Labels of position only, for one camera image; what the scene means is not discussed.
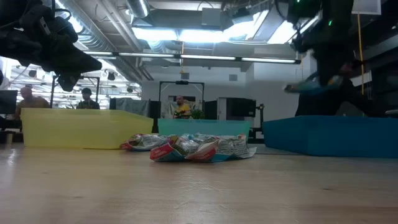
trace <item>ceiling duct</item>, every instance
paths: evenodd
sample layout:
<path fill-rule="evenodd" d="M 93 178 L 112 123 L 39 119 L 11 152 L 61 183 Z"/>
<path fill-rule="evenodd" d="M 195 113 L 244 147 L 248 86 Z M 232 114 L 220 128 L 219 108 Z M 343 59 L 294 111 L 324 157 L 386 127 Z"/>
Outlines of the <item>ceiling duct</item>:
<path fill-rule="evenodd" d="M 149 15 L 150 6 L 147 0 L 127 0 L 127 6 L 134 17 L 145 18 Z"/>
<path fill-rule="evenodd" d="M 79 41 L 92 51 L 117 51 L 116 47 L 105 37 L 100 31 L 96 24 L 87 16 L 87 14 L 80 8 L 80 6 L 71 0 L 59 1 L 63 4 L 63 7 L 68 9 L 72 16 L 75 17 L 78 22 L 84 27 L 81 33 L 79 33 Z M 44 3 L 51 4 L 50 0 L 44 1 Z M 119 72 L 129 81 L 141 83 L 142 76 L 137 72 L 135 66 L 132 65 L 130 59 L 117 58 L 116 60 L 107 60 L 119 69 Z"/>

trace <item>table surface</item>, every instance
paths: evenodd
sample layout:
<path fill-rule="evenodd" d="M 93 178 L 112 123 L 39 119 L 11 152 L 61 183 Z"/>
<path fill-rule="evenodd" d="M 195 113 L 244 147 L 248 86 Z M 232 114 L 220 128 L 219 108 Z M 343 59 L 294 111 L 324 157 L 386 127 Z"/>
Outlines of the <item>table surface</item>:
<path fill-rule="evenodd" d="M 398 160 L 0 146 L 0 223 L 398 223 Z"/>

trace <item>plastic bin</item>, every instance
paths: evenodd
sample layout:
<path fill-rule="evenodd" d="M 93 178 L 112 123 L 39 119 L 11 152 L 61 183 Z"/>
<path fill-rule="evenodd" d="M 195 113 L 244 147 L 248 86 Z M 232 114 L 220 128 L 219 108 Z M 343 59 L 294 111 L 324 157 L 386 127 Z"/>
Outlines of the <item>plastic bin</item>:
<path fill-rule="evenodd" d="M 153 119 L 118 110 L 22 110 L 27 147 L 117 149 L 130 136 L 150 134 Z"/>
<path fill-rule="evenodd" d="M 159 119 L 159 134 L 183 135 L 188 134 L 212 134 L 218 136 L 237 136 L 245 134 L 249 136 L 249 121 L 218 121 L 195 119 Z"/>
<path fill-rule="evenodd" d="M 398 157 L 398 119 L 299 116 L 264 122 L 267 147 L 312 156 Z"/>

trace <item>man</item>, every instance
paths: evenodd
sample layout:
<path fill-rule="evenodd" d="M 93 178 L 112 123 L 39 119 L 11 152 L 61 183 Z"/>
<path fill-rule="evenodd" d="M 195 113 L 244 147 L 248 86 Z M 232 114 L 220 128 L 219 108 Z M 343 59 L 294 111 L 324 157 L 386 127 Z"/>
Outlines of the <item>man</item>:
<path fill-rule="evenodd" d="M 384 117 L 384 112 L 375 107 L 373 102 L 354 87 L 349 79 L 349 74 L 359 61 L 345 63 L 340 68 L 343 79 L 338 88 L 326 90 L 318 94 L 300 94 L 296 116 L 303 115 L 336 115 L 341 104 L 345 101 L 350 102 L 363 113 L 370 117 Z"/>
<path fill-rule="evenodd" d="M 189 118 L 191 116 L 191 108 L 185 103 L 183 96 L 176 97 L 178 108 L 174 112 L 174 119 Z"/>
<path fill-rule="evenodd" d="M 32 94 L 32 89 L 29 87 L 21 88 L 21 96 L 23 97 L 23 100 L 17 105 L 15 115 L 16 119 L 20 119 L 22 108 L 50 108 L 50 104 L 47 102 L 47 100 L 39 96 L 34 97 Z"/>
<path fill-rule="evenodd" d="M 84 101 L 77 105 L 77 109 L 100 109 L 100 105 L 91 99 L 91 89 L 84 88 L 81 94 L 83 95 Z"/>

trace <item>metal frame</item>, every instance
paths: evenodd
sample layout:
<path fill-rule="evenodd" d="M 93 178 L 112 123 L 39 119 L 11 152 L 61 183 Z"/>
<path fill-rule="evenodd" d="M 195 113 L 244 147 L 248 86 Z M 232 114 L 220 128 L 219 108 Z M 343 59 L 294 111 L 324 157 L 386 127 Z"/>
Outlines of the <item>metal frame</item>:
<path fill-rule="evenodd" d="M 185 82 L 185 81 L 176 81 L 176 82 L 171 82 L 171 81 L 160 81 L 159 82 L 159 117 L 162 115 L 162 102 L 161 102 L 161 97 L 162 97 L 162 84 L 163 83 L 174 83 L 176 85 L 189 85 L 189 84 L 199 84 L 202 86 L 201 88 L 201 100 L 202 100 L 202 110 L 205 109 L 205 83 L 201 82 Z"/>
<path fill-rule="evenodd" d="M 52 105 L 53 105 L 54 90 L 55 90 L 55 79 L 56 78 L 58 78 L 58 76 L 56 76 L 56 75 L 54 75 L 52 77 L 50 108 L 52 108 Z M 98 94 L 100 93 L 100 78 L 99 77 L 84 77 L 84 76 L 82 76 L 79 79 L 85 79 L 85 78 L 97 80 L 97 91 L 96 91 L 95 101 L 98 103 Z"/>

